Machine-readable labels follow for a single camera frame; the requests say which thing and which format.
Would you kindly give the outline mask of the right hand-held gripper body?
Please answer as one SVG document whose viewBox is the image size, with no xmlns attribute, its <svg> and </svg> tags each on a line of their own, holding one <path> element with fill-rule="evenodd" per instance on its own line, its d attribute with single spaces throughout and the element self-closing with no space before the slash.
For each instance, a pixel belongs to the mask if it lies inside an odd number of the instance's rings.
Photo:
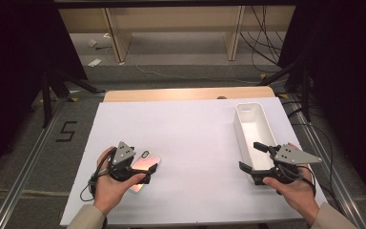
<svg viewBox="0 0 366 229">
<path fill-rule="evenodd" d="M 269 159 L 273 161 L 273 166 L 268 170 L 261 172 L 253 171 L 252 178 L 256 185 L 262 185 L 264 177 L 273 177 L 281 183 L 290 184 L 296 180 L 303 179 L 300 166 L 302 164 L 320 163 L 322 159 L 311 155 L 296 147 L 283 144 L 278 146 L 269 146 Z"/>
</svg>

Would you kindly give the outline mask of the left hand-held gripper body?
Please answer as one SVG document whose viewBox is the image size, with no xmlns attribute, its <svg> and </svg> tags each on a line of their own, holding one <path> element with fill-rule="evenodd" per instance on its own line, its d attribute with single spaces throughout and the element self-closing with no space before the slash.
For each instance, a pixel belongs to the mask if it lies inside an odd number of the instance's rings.
<svg viewBox="0 0 366 229">
<path fill-rule="evenodd" d="M 130 146 L 120 141 L 118 146 L 111 150 L 111 159 L 108 170 L 110 176 L 117 181 L 126 181 L 136 174 L 145 174 L 146 171 L 134 170 L 131 166 L 135 153 Z"/>
</svg>

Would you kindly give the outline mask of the iridescent phone case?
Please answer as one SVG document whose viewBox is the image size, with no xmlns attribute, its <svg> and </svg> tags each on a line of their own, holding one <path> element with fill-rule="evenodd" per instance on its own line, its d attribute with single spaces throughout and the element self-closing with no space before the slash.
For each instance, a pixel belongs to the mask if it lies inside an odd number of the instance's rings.
<svg viewBox="0 0 366 229">
<path fill-rule="evenodd" d="M 158 165 L 160 164 L 161 159 L 162 159 L 161 156 L 154 154 L 150 151 L 145 151 L 137 159 L 137 161 L 132 165 L 132 168 L 134 170 L 150 171 L 150 174 L 153 174 L 156 172 L 156 169 L 157 169 Z M 148 181 L 147 183 L 139 183 L 139 184 L 133 185 L 129 190 L 135 194 L 139 193 L 145 184 L 149 184 L 150 179 L 151 179 L 151 175 L 146 177 L 145 180 Z"/>
</svg>

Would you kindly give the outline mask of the long white plastic container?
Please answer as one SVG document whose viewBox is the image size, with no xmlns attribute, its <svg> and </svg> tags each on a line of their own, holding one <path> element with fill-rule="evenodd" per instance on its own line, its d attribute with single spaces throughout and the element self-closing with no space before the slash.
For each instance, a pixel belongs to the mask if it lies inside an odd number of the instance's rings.
<svg viewBox="0 0 366 229">
<path fill-rule="evenodd" d="M 240 161 L 251 166 L 256 172 L 270 169 L 273 166 L 273 161 L 269 159 L 270 155 L 254 148 L 255 142 L 267 146 L 276 145 L 263 107 L 259 103 L 237 104 L 234 129 L 241 153 Z M 246 175 L 248 180 L 254 183 L 252 175 Z"/>
</svg>

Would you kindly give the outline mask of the person's left hand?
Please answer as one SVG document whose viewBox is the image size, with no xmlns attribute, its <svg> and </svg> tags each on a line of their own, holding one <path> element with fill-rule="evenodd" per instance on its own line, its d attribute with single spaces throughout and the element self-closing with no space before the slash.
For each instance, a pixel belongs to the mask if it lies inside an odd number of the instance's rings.
<svg viewBox="0 0 366 229">
<path fill-rule="evenodd" d="M 126 181 L 117 181 L 105 174 L 96 181 L 93 205 L 106 216 L 120 201 L 124 194 L 146 175 L 137 174 Z"/>
</svg>

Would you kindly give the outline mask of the person's right hand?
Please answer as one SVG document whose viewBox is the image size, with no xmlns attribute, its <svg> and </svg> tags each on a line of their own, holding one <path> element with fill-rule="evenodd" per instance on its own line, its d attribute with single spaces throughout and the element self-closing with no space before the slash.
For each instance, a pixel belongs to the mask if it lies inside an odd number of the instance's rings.
<svg viewBox="0 0 366 229">
<path fill-rule="evenodd" d="M 302 165 L 300 170 L 307 181 L 296 180 L 290 184 L 283 184 L 273 177 L 264 177 L 263 183 L 276 189 L 277 192 L 285 198 L 287 203 L 305 219 L 309 226 L 311 226 L 319 206 L 315 201 L 314 189 L 310 185 L 310 182 L 313 179 L 311 172 L 305 165 Z"/>
</svg>

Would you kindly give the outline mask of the white board sheet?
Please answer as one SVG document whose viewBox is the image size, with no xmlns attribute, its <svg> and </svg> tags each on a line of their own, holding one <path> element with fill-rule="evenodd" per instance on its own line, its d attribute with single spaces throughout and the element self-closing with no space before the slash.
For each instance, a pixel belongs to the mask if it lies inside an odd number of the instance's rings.
<svg viewBox="0 0 366 229">
<path fill-rule="evenodd" d="M 149 184 L 128 192 L 108 215 L 117 227 L 299 220 L 275 190 L 256 186 L 239 167 L 235 99 L 103 102 L 99 105 L 60 221 L 68 225 L 88 202 L 96 160 L 125 142 L 161 163 Z"/>
</svg>

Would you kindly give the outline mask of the black tripod stand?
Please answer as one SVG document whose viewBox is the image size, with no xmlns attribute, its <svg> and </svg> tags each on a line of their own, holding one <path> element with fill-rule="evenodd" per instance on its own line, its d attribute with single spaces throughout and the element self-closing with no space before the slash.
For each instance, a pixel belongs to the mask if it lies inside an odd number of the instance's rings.
<svg viewBox="0 0 366 229">
<path fill-rule="evenodd" d="M 103 94 L 105 92 L 102 89 L 95 88 L 89 83 L 74 78 L 71 75 L 64 73 L 60 70 L 45 70 L 41 77 L 41 91 L 44 107 L 44 128 L 49 125 L 52 119 L 51 92 L 54 92 L 59 98 L 67 98 L 70 94 L 70 90 L 65 84 L 66 81 L 70 81 L 74 85 L 79 86 L 80 88 L 93 94 Z"/>
<path fill-rule="evenodd" d="M 291 64 L 280 70 L 278 73 L 262 79 L 258 86 L 268 86 L 287 74 L 289 77 L 285 83 L 285 90 L 294 93 L 296 89 L 301 89 L 301 105 L 297 109 L 302 112 L 308 122 L 311 121 L 309 113 L 309 90 L 310 90 L 310 73 L 309 66 L 305 57 L 301 55 Z"/>
</svg>

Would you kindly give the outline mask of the dark curtain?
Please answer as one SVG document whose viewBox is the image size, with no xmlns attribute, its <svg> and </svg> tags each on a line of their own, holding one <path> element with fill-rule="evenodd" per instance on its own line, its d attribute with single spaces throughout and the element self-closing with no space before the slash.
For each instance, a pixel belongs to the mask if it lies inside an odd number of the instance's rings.
<svg viewBox="0 0 366 229">
<path fill-rule="evenodd" d="M 309 38 L 316 97 L 366 185 L 366 0 L 299 0 L 279 65 Z"/>
<path fill-rule="evenodd" d="M 41 91 L 47 69 L 87 78 L 53 0 L 0 0 L 0 157 Z"/>
</svg>

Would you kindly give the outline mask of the light wooden desk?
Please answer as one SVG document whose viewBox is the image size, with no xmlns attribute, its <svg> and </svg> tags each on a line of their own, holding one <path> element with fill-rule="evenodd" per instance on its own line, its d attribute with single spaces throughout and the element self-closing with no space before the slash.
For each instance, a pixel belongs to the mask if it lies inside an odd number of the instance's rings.
<svg viewBox="0 0 366 229">
<path fill-rule="evenodd" d="M 107 32 L 116 60 L 123 62 L 135 32 L 221 32 L 227 56 L 235 60 L 239 34 L 256 31 L 264 22 L 268 31 L 286 31 L 292 6 L 154 7 L 62 9 L 69 33 Z"/>
</svg>

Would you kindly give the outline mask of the black metal bar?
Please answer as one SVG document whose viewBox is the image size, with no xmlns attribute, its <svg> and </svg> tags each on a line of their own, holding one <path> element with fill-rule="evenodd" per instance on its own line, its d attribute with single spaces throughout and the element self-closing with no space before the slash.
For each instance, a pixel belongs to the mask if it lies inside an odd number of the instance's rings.
<svg viewBox="0 0 366 229">
<path fill-rule="evenodd" d="M 60 9 L 220 7 L 220 6 L 296 6 L 302 0 L 53 0 Z"/>
</svg>

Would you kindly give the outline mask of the aluminium floor rail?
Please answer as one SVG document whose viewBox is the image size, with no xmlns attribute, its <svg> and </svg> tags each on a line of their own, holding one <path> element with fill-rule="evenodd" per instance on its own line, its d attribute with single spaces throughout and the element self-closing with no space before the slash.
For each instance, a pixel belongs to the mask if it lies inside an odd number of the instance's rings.
<svg viewBox="0 0 366 229">
<path fill-rule="evenodd" d="M 10 145 L 10 151 L 0 158 L 0 229 L 6 227 L 65 103 L 66 100 L 61 98 L 51 102 L 48 122 L 45 122 L 43 103 L 33 104 Z"/>
<path fill-rule="evenodd" d="M 331 138 L 325 131 L 316 127 L 312 121 L 308 122 L 302 112 L 297 111 L 301 105 L 301 95 L 290 94 L 289 99 L 294 110 L 288 114 L 288 117 L 295 115 L 298 120 L 297 123 L 293 123 L 293 126 L 299 126 L 303 130 L 314 153 L 322 158 L 321 169 L 328 180 L 328 184 L 321 185 L 321 188 L 332 197 L 335 207 L 343 213 L 351 223 L 358 229 L 365 229 L 366 222 L 361 215 L 361 211 L 334 165 L 334 148 Z"/>
</svg>

